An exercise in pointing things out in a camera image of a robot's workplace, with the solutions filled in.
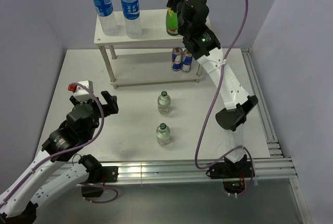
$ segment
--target blue label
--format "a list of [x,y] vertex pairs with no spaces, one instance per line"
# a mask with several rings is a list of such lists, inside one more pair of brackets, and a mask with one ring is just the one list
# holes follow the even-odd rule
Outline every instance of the blue label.
[[94,0],[94,4],[99,16],[105,17],[113,12],[111,0]]
[[124,17],[129,20],[135,20],[140,16],[140,8],[139,8],[139,0],[135,2],[124,2],[121,1],[121,5],[123,7]]

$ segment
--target gray floor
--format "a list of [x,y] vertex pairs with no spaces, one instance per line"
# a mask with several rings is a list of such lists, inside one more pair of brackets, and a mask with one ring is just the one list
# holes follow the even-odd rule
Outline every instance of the gray floor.
[[[289,180],[259,181],[244,196],[225,196],[220,181],[117,187],[111,203],[83,201],[77,186],[38,213],[36,224],[301,223]],[[104,193],[100,200],[112,196]]]

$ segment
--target clear plastic bottle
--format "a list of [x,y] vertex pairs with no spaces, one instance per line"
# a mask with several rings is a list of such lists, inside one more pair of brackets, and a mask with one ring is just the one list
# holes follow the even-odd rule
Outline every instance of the clear plastic bottle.
[[157,107],[158,111],[163,115],[168,114],[171,110],[171,98],[165,90],[162,91],[157,99]]
[[103,32],[106,35],[115,35],[118,33],[111,0],[94,0],[94,4]]
[[170,128],[162,123],[156,129],[157,142],[161,145],[166,145],[170,142]]
[[139,0],[121,0],[121,5],[128,37],[139,38],[142,35]]

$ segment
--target yellow label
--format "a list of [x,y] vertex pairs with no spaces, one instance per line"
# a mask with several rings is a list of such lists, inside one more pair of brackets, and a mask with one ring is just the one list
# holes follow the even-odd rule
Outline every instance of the yellow label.
[[169,12],[170,16],[173,15],[173,11],[171,10],[171,8],[168,9],[168,12]]

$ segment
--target soda can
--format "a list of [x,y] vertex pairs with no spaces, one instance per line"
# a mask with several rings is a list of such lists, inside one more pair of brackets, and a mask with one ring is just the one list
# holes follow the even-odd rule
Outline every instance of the soda can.
[[179,71],[182,68],[182,54],[183,50],[180,47],[172,49],[172,69]]
[[189,72],[192,66],[193,56],[188,50],[184,50],[182,58],[182,71]]

